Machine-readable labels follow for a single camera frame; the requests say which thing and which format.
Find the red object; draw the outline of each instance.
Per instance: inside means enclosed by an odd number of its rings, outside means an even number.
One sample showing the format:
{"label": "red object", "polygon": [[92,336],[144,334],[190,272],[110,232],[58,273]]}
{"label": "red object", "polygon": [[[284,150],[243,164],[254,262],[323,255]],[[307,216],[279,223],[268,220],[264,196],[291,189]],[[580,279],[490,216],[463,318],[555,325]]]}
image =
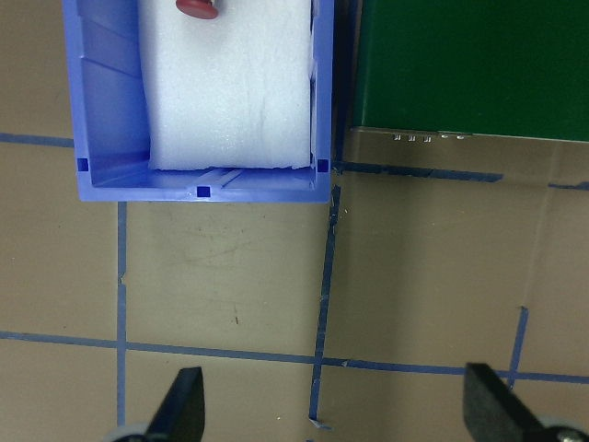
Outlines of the red object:
{"label": "red object", "polygon": [[184,14],[210,20],[219,15],[219,11],[210,0],[176,0],[176,7]]}

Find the white foam padding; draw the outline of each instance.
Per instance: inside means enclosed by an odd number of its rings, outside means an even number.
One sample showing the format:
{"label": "white foam padding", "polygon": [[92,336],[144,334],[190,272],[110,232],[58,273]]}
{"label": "white foam padding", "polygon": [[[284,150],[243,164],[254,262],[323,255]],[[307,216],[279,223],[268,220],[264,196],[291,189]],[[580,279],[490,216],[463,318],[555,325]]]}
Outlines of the white foam padding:
{"label": "white foam padding", "polygon": [[311,0],[139,0],[151,169],[310,163]]}

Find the blue plastic bin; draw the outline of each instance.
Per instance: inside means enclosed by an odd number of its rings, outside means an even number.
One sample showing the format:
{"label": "blue plastic bin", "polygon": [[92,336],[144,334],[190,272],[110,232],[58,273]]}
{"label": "blue plastic bin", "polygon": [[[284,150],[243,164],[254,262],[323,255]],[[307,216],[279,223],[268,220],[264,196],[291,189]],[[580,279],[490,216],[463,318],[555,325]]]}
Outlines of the blue plastic bin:
{"label": "blue plastic bin", "polygon": [[315,0],[313,7],[311,167],[191,171],[147,167],[149,126],[136,0],[63,3],[80,199],[267,203],[329,199],[334,0]]}

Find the green board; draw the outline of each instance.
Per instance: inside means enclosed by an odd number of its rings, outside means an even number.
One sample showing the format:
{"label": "green board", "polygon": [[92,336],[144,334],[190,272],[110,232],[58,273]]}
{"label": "green board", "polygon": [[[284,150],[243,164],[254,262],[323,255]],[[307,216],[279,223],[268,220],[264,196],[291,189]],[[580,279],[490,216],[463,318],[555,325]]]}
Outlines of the green board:
{"label": "green board", "polygon": [[589,141],[589,0],[364,0],[353,125]]}

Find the red knob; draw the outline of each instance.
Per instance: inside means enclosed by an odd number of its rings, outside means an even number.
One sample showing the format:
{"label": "red knob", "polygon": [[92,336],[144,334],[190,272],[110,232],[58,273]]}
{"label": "red knob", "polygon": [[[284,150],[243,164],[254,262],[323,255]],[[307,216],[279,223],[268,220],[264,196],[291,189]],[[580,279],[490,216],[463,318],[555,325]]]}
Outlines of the red knob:
{"label": "red knob", "polygon": [[176,0],[176,7],[184,14],[206,20],[219,15],[211,0]]}

